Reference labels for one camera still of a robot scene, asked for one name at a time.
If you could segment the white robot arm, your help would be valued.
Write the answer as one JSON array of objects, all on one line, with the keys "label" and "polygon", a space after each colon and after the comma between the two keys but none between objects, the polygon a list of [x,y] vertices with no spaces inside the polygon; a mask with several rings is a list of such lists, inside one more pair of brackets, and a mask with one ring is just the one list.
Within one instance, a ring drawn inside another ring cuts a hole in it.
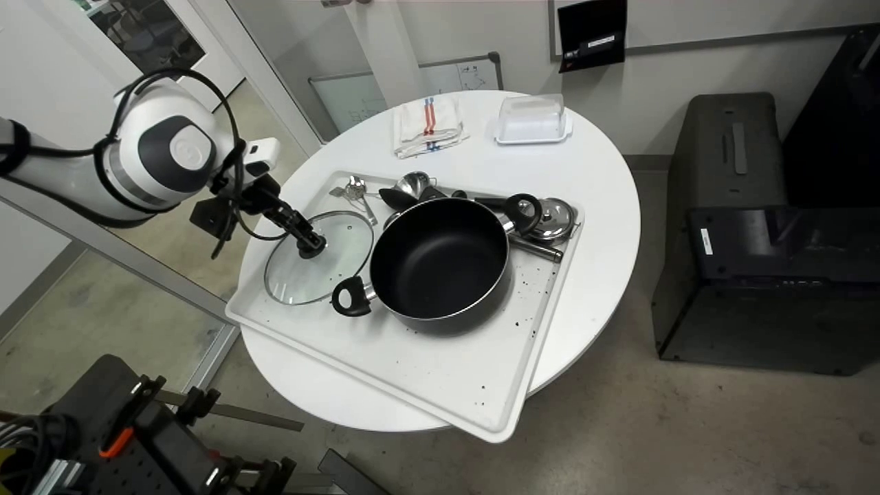
[{"label": "white robot arm", "polygon": [[230,239],[244,215],[279,226],[265,243],[292,236],[303,259],[325,251],[325,236],[281,197],[270,175],[281,142],[244,140],[222,91],[195,69],[153,69],[125,85],[111,129],[86,149],[60,149],[15,119],[0,120],[0,175],[42,192],[76,215],[131,229],[208,189],[191,219]]}]

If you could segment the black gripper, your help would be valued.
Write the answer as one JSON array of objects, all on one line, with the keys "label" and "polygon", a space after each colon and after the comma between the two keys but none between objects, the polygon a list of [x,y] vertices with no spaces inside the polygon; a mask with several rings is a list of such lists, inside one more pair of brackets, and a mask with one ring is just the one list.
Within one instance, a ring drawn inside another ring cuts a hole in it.
[{"label": "black gripper", "polygon": [[325,251],[325,239],[313,226],[288,204],[281,204],[281,184],[272,175],[250,182],[239,195],[239,208],[244,215],[270,215],[276,226],[296,239],[303,259],[313,259]]}]

